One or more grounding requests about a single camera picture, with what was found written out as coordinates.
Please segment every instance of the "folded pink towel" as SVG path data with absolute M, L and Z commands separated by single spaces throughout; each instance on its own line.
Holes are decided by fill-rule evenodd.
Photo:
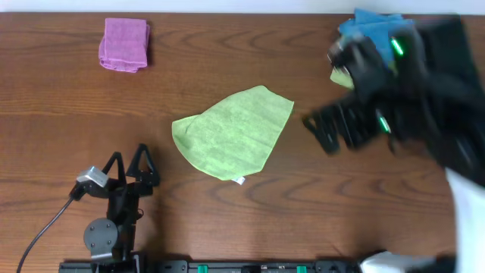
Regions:
M 135 73 L 147 66 L 150 26 L 146 20 L 106 18 L 99 45 L 100 64 L 115 71 Z

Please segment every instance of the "wood grain surface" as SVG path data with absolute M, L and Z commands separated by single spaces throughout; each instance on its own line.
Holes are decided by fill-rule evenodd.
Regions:
M 147 19 L 149 67 L 99 65 L 106 17 Z M 192 259 L 453 252 L 452 197 L 434 162 L 394 157 L 383 139 L 328 157 L 301 117 L 345 93 L 326 52 L 349 15 L 0 14 L 0 271 L 13 272 L 67 200 L 77 174 L 149 145 L 161 186 L 145 198 L 136 249 Z M 466 17 L 480 71 L 485 18 Z M 240 186 L 194 169 L 171 123 L 257 85 L 295 102 L 264 170 Z M 107 201 L 74 202 L 34 246 L 25 272 L 88 259 L 88 223 Z

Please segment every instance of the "blue cloth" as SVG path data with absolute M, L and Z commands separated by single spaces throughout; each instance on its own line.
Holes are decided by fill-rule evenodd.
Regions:
M 413 23 L 413 20 L 403 19 L 401 14 L 381 15 L 356 8 L 355 19 L 340 24 L 339 31 L 348 37 L 360 33 L 371 38 L 382 59 L 389 64 L 394 61 L 389 32 Z

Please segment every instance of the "green cloth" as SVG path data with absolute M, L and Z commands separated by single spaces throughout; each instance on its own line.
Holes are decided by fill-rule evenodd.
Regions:
M 228 96 L 200 115 L 172 123 L 172 136 L 195 168 L 221 180 L 262 170 L 293 102 L 257 86 Z
M 341 71 L 340 69 L 334 68 L 332 70 L 332 74 L 330 75 L 330 79 L 341 86 L 347 87 L 349 89 L 354 89 L 354 81 L 352 77 L 347 73 Z

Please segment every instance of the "black cable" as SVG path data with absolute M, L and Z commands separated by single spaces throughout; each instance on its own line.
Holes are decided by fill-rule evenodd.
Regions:
M 52 226 L 52 224 L 54 224 L 55 220 L 57 220 L 59 218 L 59 216 L 61 216 L 62 212 L 64 212 L 67 209 L 67 207 L 73 202 L 73 200 L 74 200 L 73 197 L 69 198 L 66 205 L 64 205 L 62 207 L 62 209 L 58 212 L 58 214 L 56 216 L 54 216 L 54 218 L 39 232 L 39 234 L 37 234 L 37 236 L 35 238 L 33 238 L 32 243 L 30 243 L 30 245 L 27 247 L 27 249 L 25 249 L 25 252 L 23 253 L 22 259 L 20 259 L 20 262 L 18 263 L 17 273 L 20 273 L 20 270 L 22 269 L 23 262 L 25 262 L 25 258 L 29 254 L 29 251 L 32 249 L 33 245 L 44 234 L 44 232 L 47 231 L 47 229 L 50 228 Z

